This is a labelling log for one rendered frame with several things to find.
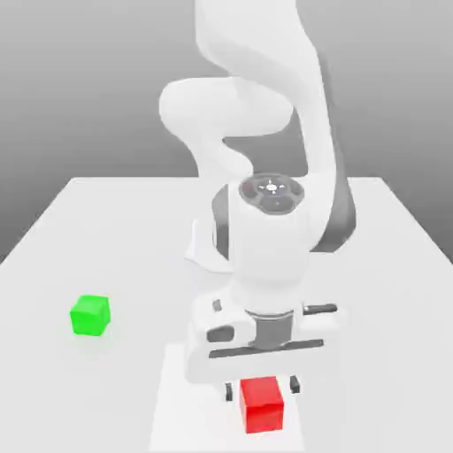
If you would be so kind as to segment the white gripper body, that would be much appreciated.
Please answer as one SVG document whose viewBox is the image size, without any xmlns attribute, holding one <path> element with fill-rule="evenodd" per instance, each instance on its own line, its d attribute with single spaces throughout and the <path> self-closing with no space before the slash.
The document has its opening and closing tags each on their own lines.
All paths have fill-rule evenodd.
<svg viewBox="0 0 453 453">
<path fill-rule="evenodd" d="M 223 384 L 241 379 L 320 371 L 337 360 L 331 338 L 295 341 L 275 350 L 240 342 L 185 339 L 185 378 L 193 384 Z"/>
</svg>

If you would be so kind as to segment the small green cube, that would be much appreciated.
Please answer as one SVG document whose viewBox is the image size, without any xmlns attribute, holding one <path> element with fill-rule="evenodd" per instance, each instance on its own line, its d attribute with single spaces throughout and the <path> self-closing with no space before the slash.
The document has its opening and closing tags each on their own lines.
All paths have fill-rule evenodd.
<svg viewBox="0 0 453 453">
<path fill-rule="evenodd" d="M 111 310 L 107 296 L 82 295 L 70 310 L 75 334 L 101 336 L 111 322 Z"/>
</svg>

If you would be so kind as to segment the small red cube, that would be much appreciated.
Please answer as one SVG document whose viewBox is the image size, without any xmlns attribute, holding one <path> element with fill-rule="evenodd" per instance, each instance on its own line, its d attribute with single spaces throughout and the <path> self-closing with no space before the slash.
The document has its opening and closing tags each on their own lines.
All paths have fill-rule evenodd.
<svg viewBox="0 0 453 453">
<path fill-rule="evenodd" d="M 239 404 L 246 434 L 283 428 L 284 400 L 275 376 L 241 380 Z"/>
</svg>

